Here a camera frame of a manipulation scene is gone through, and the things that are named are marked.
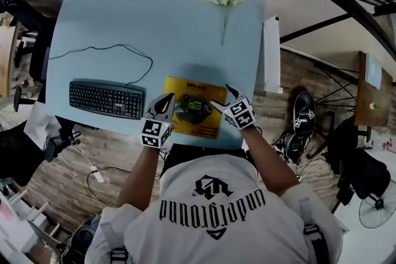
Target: black cable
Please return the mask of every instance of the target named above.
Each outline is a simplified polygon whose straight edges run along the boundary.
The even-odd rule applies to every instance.
[[[131,51],[132,53],[135,53],[136,55],[142,56],[142,57],[144,57],[145,59],[149,59],[149,60],[150,60],[150,67],[148,68],[147,72],[144,73],[144,75],[143,75],[141,78],[139,78],[138,80],[135,80],[134,82],[129,82],[129,83],[127,83],[127,84],[125,85],[125,87],[127,87],[128,85],[130,85],[130,84],[132,84],[132,83],[137,83],[138,81],[142,80],[143,77],[145,77],[145,76],[147,75],[147,73],[150,72],[150,69],[153,67],[153,59],[152,59],[150,56],[147,56],[147,55],[144,54],[142,51],[139,51],[137,48],[135,48],[135,47],[133,47],[132,45],[129,45],[129,44],[115,44],[115,45],[109,46],[109,47],[107,47],[107,48],[96,48],[96,47],[94,47],[94,46],[89,46],[88,48],[85,48],[85,49],[73,49],[73,50],[71,50],[71,51],[66,52],[66,53],[63,54],[63,55],[55,56],[55,57],[50,57],[49,59],[59,59],[59,58],[61,58],[61,57],[64,57],[64,56],[68,55],[69,53],[82,52],[82,51],[86,51],[86,50],[88,50],[88,49],[97,49],[97,50],[103,50],[103,51],[104,51],[104,50],[106,50],[106,49],[115,48],[116,46],[121,46],[121,47],[123,47],[123,48],[126,48],[128,51]]]
[[[99,200],[100,202],[102,202],[102,203],[105,204],[106,206],[109,206],[109,207],[113,207],[113,208],[114,208],[114,206],[111,206],[111,205],[105,203],[102,199],[100,199],[100,198],[93,192],[93,190],[92,190],[91,187],[89,186],[89,181],[88,181],[88,180],[89,180],[89,176],[90,176],[91,174],[94,174],[94,173],[100,172],[100,171],[106,171],[107,169],[117,169],[118,171],[122,171],[122,172],[131,172],[131,171],[128,171],[127,169],[117,168],[117,167],[114,167],[114,166],[108,166],[108,167],[105,167],[105,168],[100,168],[100,169],[98,169],[97,171],[89,172],[89,173],[87,174],[87,178],[86,178],[85,181],[87,182],[87,186],[88,186],[89,191],[91,192],[91,194],[92,194],[97,200]]]
[[[259,130],[259,132],[260,132],[260,135],[262,135],[262,130],[261,130],[261,128],[259,127],[259,126],[255,126],[256,127],[256,129],[258,129]]]
[[[161,152],[162,154],[164,154],[164,157],[162,157],[162,155],[161,155],[162,160],[163,160],[164,162],[166,161],[166,157],[168,156],[168,154],[169,154],[170,151],[171,151],[171,150],[169,150],[169,151],[167,151],[167,152],[164,152],[164,151],[161,151],[161,150],[160,150],[160,152]]]
[[[275,141],[271,143],[271,146],[275,145],[277,142],[279,142],[281,139],[286,138],[287,136],[291,135],[292,133],[289,133],[290,129],[283,131],[282,134],[277,138]]]

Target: wooden floor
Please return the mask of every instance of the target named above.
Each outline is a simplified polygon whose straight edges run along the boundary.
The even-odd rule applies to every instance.
[[[254,95],[252,101],[258,125],[263,130],[263,136],[269,142],[277,138],[291,124],[289,99],[292,89],[304,86],[314,98],[320,98],[339,88],[336,82],[314,67],[312,60],[283,51],[281,62],[283,93],[281,95],[273,93]],[[356,87],[351,85],[350,91],[356,95]],[[344,97],[349,97],[349,95],[341,90],[333,95],[332,99]],[[329,120],[326,120],[326,112],[329,109],[337,113],[336,124],[349,115],[348,108],[317,107],[317,123],[319,126],[323,125],[324,131],[329,124]],[[98,168],[116,166],[132,169],[142,149],[135,137],[106,130],[95,131],[82,127],[77,128],[82,133],[81,144],[77,148],[86,154]],[[313,135],[308,150],[314,150],[322,141],[320,136]],[[64,228],[73,231],[84,219],[101,212],[104,204],[99,202],[88,190],[86,183],[87,174],[90,172],[88,160],[72,148],[67,148],[63,154],[65,159],[77,169],[77,176],[72,177],[60,163],[49,165],[43,163],[26,186],[28,195],[25,197],[28,203],[38,207],[48,201],[50,206],[46,210],[46,214]],[[66,166],[71,173],[74,173],[71,166],[68,164]],[[163,162],[160,161],[158,173],[162,167]],[[306,172],[308,173],[302,181],[311,184],[318,196],[329,208],[332,208],[336,201],[338,179],[332,175],[328,165],[324,161],[317,160],[306,166],[302,174],[304,175]],[[94,192],[106,203],[112,205],[127,173],[110,169],[103,171],[102,175],[105,178],[105,183],[97,183],[92,176],[89,178],[89,182]],[[159,182],[156,180],[152,195],[153,201],[158,199],[158,193]]]

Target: black office chair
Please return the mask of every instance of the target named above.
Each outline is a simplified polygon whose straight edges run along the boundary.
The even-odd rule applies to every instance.
[[[24,43],[19,44],[14,63],[19,67],[22,55],[32,53],[29,74],[40,83],[45,83],[43,68],[47,49],[51,46],[52,36],[55,29],[56,19],[48,18],[39,13],[27,2],[22,0],[0,0],[0,13],[7,11],[14,16],[28,32],[37,32],[36,40],[32,48],[24,49]]]
[[[387,166],[362,148],[357,148],[352,157],[343,159],[342,174],[360,199],[371,194],[380,197],[390,182]]]
[[[45,85],[41,88],[37,101],[45,103]],[[14,98],[14,107],[22,103],[34,103],[35,100],[20,98],[20,90]],[[45,151],[42,151],[24,132],[26,121],[19,126],[0,132],[0,179],[12,177],[20,186],[26,186],[37,167],[44,161],[51,161],[66,147],[78,143],[73,139],[75,122],[56,117],[61,128],[59,130],[61,144],[49,140]]]
[[[366,137],[366,141],[369,142],[371,138],[371,127],[367,127],[366,131],[359,131],[358,126],[354,125],[354,117],[350,117],[344,120],[336,129],[334,129],[334,112],[329,111],[327,113],[330,116],[330,127],[329,134],[324,135],[319,133],[320,136],[325,138],[325,142],[311,155],[307,155],[307,159],[311,160],[315,158],[327,147],[327,156],[336,158],[339,153],[351,152],[358,146],[358,136],[362,135]],[[336,144],[336,147],[329,147],[329,143]]]

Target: person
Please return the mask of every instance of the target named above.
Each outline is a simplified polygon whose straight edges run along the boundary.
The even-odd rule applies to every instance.
[[[250,155],[174,144],[151,204],[160,153],[145,147],[116,208],[103,210],[85,262],[110,263],[111,250],[124,247],[129,263],[316,263],[304,235],[308,213],[327,263],[336,263],[342,230],[333,214],[253,125],[241,135]]]

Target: white cable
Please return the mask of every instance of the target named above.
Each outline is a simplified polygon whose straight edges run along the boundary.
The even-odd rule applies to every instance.
[[[314,165],[312,165],[312,166],[305,172],[305,174],[302,175],[302,176],[300,177],[299,181],[301,182],[301,180],[305,177],[305,175],[306,175],[312,168],[314,168],[316,165],[318,165],[320,162],[321,162],[321,159],[318,160]]]
[[[51,165],[51,164],[58,164],[58,163],[61,163],[61,164],[63,164],[64,168],[66,168],[66,171],[70,174],[70,176],[76,177],[76,176],[77,176],[77,170],[76,170],[75,166],[74,166],[72,163],[68,162],[67,159],[65,159],[65,157],[63,156],[62,153],[60,153],[60,155],[62,156],[63,160],[64,160],[67,164],[69,164],[70,166],[72,166],[72,167],[74,168],[75,174],[72,174],[72,173],[70,172],[70,170],[66,167],[65,163],[63,163],[60,159],[58,159],[56,162],[53,162],[53,163],[44,163],[44,165]]]
[[[93,164],[92,164],[92,161],[89,159],[89,157],[87,156],[87,155],[85,155],[84,153],[82,153],[78,148],[76,148],[76,147],[73,147],[73,146],[71,146],[73,149],[75,149],[77,152],[79,152],[83,157],[85,157],[88,161],[89,161],[89,163],[91,164],[91,166],[94,166]]]
[[[308,164],[311,164],[312,162],[316,162],[317,160],[321,160],[321,159],[322,159],[321,157],[318,157],[318,158],[316,158],[316,159],[314,159],[314,160],[312,160],[312,161],[309,161],[308,163],[305,163],[305,164],[303,164],[303,165],[296,165],[296,166],[298,167],[298,169],[301,169],[301,168],[307,166]]]

